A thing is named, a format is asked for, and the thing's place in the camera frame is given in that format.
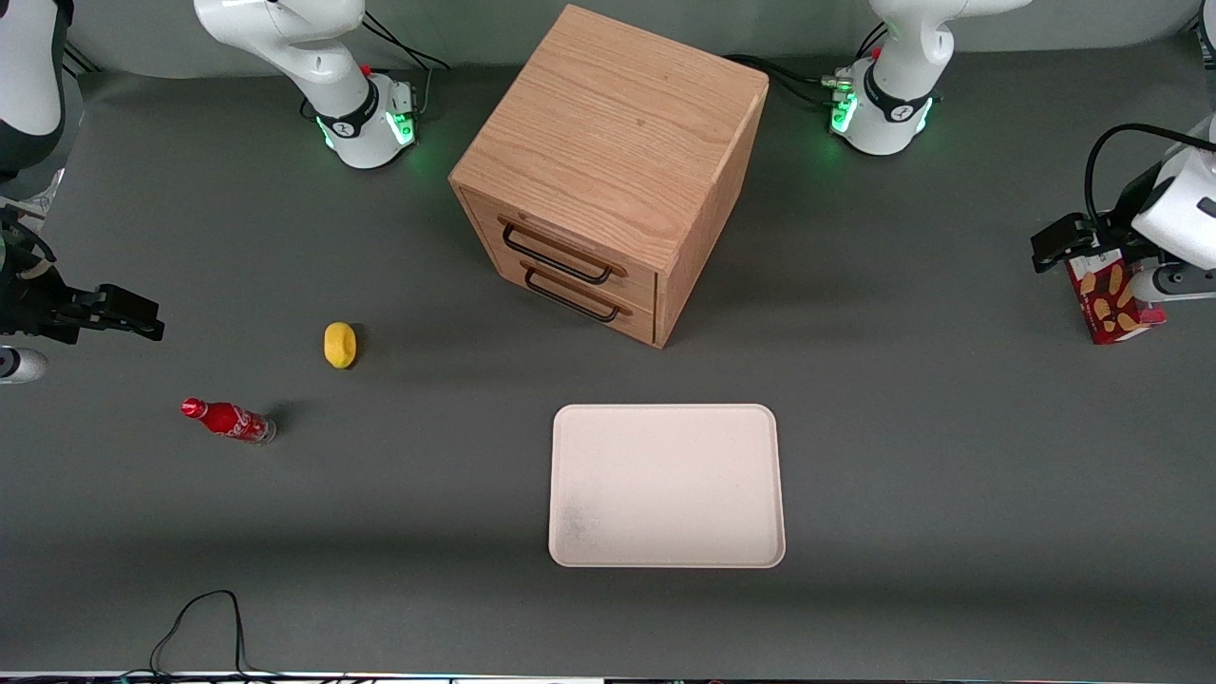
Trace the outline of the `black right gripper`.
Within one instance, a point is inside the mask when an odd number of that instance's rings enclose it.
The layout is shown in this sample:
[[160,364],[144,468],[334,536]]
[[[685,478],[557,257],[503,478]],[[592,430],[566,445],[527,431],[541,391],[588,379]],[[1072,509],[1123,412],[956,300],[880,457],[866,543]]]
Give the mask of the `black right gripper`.
[[122,331],[161,342],[164,324],[158,304],[113,284],[78,295],[80,312],[60,312],[72,303],[47,243],[19,222],[21,213],[2,207],[1,325],[5,336],[26,333],[75,344],[81,330]]

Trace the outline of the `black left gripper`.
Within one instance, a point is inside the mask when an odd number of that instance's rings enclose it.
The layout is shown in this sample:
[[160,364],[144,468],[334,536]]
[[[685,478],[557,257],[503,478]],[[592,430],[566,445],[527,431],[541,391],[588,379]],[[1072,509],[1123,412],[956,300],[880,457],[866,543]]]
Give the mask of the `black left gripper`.
[[1139,260],[1181,263],[1177,256],[1155,245],[1132,226],[1135,218],[1160,200],[1172,184],[1173,178],[1136,178],[1121,191],[1111,211],[1100,214],[1103,226],[1098,230],[1094,222],[1081,213],[1065,214],[1059,220],[1051,222],[1031,237],[1034,271],[1041,276],[1063,260],[1090,256],[1094,276],[1128,276],[1126,263]]

